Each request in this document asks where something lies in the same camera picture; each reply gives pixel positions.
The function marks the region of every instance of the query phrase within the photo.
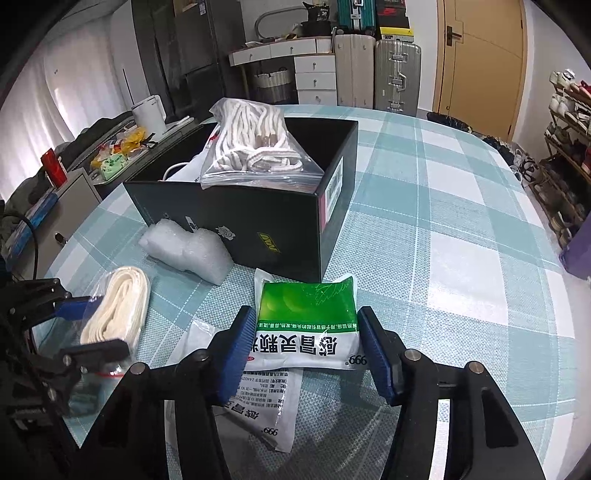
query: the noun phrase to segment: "drawer knob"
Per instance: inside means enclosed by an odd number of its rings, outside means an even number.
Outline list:
[[[66,243],[68,241],[66,240],[66,237],[64,237],[60,232],[56,232],[55,239],[56,242],[59,243],[62,248],[66,246]]]

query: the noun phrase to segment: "silver suitcase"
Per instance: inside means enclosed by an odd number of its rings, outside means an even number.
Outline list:
[[[380,40],[375,47],[375,109],[417,116],[421,47]]]

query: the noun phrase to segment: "door handle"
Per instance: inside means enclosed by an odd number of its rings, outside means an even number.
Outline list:
[[[456,38],[459,40],[462,36],[459,33],[453,31],[453,27],[447,26],[447,46],[451,47],[453,45],[453,39]]]

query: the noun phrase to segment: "window curtain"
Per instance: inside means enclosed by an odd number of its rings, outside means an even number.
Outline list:
[[[41,44],[18,76],[0,110],[4,199],[39,170],[49,148],[126,111],[108,32],[108,20],[100,19]]]

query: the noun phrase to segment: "light blue plaid tablecloth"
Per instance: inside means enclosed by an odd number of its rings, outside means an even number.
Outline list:
[[[356,191],[325,281],[350,272],[359,306],[433,361],[482,361],[522,421],[548,476],[558,474],[575,407],[570,306],[530,200],[501,156],[476,137],[364,109],[294,105],[287,116],[359,122]],[[236,265],[220,287],[147,258],[146,226],[123,186],[89,216],[48,273],[74,295],[136,265],[153,276],[139,359],[163,365],[193,317],[228,327],[253,304],[253,273]],[[380,477],[397,421],[368,372],[308,370],[290,455],[256,437],[234,478]],[[70,421],[80,443],[94,417]],[[439,409],[433,478],[445,464],[449,405]],[[174,461],[173,475],[180,472]]]

